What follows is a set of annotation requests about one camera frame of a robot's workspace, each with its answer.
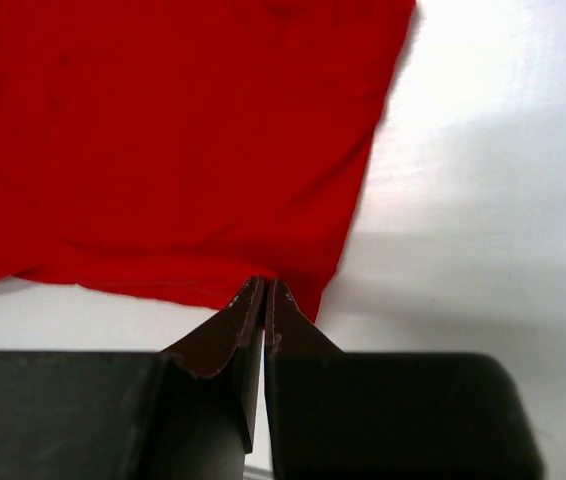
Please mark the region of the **red t-shirt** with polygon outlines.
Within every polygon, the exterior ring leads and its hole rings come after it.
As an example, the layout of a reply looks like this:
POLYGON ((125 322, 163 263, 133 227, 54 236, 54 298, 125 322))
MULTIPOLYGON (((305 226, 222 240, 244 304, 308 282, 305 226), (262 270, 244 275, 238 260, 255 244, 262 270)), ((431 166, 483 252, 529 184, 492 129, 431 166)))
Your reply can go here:
POLYGON ((412 1, 0 1, 0 279, 315 318, 412 1))

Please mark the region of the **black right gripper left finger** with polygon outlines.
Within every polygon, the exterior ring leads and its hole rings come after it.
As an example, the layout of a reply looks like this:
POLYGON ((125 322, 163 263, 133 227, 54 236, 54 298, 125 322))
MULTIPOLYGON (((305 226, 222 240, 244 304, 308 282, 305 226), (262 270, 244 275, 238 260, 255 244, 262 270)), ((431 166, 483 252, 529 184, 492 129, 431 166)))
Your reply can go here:
POLYGON ((240 479, 266 283, 157 353, 0 351, 0 479, 240 479))

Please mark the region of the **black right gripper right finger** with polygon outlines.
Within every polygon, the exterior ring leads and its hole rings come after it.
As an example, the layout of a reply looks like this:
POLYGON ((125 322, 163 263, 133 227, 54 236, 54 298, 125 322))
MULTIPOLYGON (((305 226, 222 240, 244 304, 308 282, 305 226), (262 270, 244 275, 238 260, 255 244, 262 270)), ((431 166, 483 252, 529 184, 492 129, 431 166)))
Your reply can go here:
POLYGON ((272 281, 265 397, 278 479, 541 479, 517 387, 478 353, 345 352, 272 281))

